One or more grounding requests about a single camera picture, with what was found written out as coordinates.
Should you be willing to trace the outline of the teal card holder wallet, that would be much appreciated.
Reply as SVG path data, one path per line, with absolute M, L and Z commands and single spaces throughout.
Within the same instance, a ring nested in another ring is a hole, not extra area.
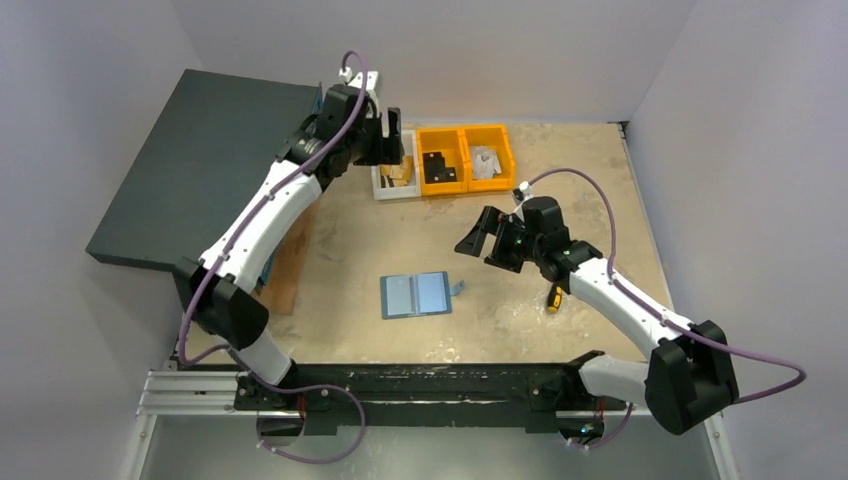
M 382 276 L 382 318 L 390 320 L 449 314 L 453 310 L 452 299 L 465 286 L 464 280 L 451 283 L 446 271 Z

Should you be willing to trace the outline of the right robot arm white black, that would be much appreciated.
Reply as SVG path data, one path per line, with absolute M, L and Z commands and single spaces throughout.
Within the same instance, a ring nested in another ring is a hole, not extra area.
M 485 207 L 454 250 L 479 257 L 487 236 L 495 241 L 486 264 L 514 273 L 534 264 L 551 283 L 550 300 L 570 295 L 589 305 L 645 356 L 591 355 L 576 366 L 582 392 L 644 406 L 675 435 L 739 401 L 724 331 L 712 321 L 695 324 L 633 286 L 599 249 L 571 237 L 555 199 L 532 197 L 513 213 Z

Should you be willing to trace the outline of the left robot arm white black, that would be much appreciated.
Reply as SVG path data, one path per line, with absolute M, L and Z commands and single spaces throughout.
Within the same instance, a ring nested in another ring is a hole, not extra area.
M 336 84 L 326 92 L 321 108 L 283 141 L 260 188 L 230 227 L 198 259 L 176 263 L 183 364 L 196 362 L 185 352 L 188 329 L 196 324 L 265 383 L 288 381 L 295 363 L 274 342 L 269 311 L 252 292 L 295 221 L 349 166 L 401 162 L 401 118 L 399 108 L 379 109 L 363 88 Z

